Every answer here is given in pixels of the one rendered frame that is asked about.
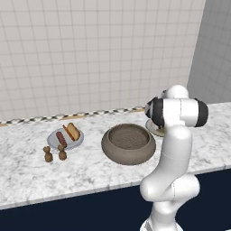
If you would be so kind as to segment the brown ceramic bowl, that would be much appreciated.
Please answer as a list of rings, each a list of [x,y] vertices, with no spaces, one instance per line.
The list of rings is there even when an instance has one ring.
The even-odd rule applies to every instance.
[[[101,147],[108,159],[122,165],[147,162],[155,153],[156,142],[142,126],[120,124],[104,134]]]

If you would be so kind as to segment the hot dog bun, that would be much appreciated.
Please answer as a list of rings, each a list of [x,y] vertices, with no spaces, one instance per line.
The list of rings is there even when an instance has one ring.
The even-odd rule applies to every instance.
[[[77,141],[79,139],[80,132],[73,123],[68,123],[68,125],[64,125],[63,128],[72,141]]]

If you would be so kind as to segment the grey plate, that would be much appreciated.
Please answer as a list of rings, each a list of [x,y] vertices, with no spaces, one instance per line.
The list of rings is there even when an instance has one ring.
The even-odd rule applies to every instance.
[[[67,147],[66,150],[72,150],[78,146],[80,146],[83,141],[84,141],[84,134],[82,132],[80,133],[80,137],[77,141],[72,141],[71,138],[68,136],[68,134],[65,132],[65,130],[63,128],[57,129],[55,131],[53,131],[47,138],[47,143],[50,146],[51,149],[57,150],[58,149],[58,145],[60,144],[56,133],[57,132],[61,132],[66,143],[67,143]]]

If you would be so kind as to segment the brown sausage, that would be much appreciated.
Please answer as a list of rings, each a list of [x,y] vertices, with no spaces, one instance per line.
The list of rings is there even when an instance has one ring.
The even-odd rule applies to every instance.
[[[62,134],[61,132],[57,132],[57,133],[56,133],[56,137],[58,138],[60,144],[61,144],[64,148],[66,148],[66,147],[67,147],[67,143],[66,143],[66,140],[65,140],[63,134]]]

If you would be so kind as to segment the brown wooden shaker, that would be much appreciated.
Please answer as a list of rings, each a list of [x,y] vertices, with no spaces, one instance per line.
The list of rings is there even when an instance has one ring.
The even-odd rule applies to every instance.
[[[43,151],[45,152],[45,155],[44,155],[44,159],[46,162],[52,162],[53,161],[53,157],[52,157],[52,154],[51,154],[51,148],[50,146],[45,146],[43,148]]]
[[[65,161],[67,159],[67,154],[64,151],[64,146],[59,144],[58,145],[58,150],[59,150],[59,158],[61,161]]]

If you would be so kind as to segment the dark blue counter cabinet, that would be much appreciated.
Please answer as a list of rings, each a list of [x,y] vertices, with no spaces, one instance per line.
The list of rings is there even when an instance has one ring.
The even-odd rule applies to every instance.
[[[231,170],[200,174],[199,195],[176,220],[184,231],[231,229]],[[137,186],[0,211],[0,231],[139,231],[152,204]]]

